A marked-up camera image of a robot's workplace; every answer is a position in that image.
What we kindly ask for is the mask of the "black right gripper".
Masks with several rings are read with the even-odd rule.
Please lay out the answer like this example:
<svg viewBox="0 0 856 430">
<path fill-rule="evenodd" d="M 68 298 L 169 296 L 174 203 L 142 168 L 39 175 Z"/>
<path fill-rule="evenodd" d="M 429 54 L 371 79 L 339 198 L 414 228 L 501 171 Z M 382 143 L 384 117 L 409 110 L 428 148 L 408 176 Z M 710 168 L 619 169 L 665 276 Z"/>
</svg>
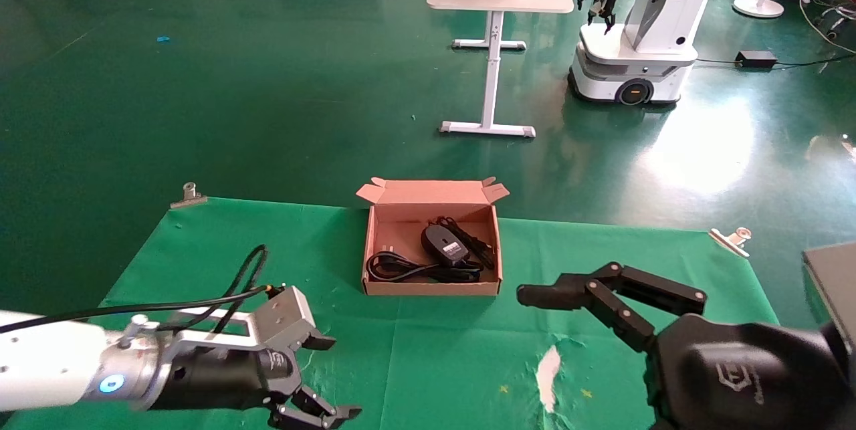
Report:
<svg viewBox="0 0 856 430">
<path fill-rule="evenodd" d="M 587 310 L 633 351 L 648 352 L 654 429 L 855 427 L 853 363 L 833 323 L 811 332 L 687 315 L 655 339 L 652 324 L 616 295 L 676 316 L 701 315 L 707 302 L 702 290 L 615 261 L 516 290 L 525 307 Z"/>
</svg>

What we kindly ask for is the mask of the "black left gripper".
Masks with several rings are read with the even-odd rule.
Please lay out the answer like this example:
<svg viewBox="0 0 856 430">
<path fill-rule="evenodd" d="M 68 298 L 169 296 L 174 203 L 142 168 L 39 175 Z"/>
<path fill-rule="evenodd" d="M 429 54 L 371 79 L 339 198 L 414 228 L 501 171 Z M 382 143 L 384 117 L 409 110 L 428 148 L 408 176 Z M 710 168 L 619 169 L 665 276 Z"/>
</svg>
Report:
<svg viewBox="0 0 856 430">
<path fill-rule="evenodd" d="M 318 330 L 300 336 L 294 350 L 327 351 L 333 336 Z M 246 411 L 268 407 L 273 429 L 338 429 L 362 412 L 358 405 L 331 405 L 300 386 L 290 351 L 193 350 L 174 359 L 153 411 Z"/>
</svg>

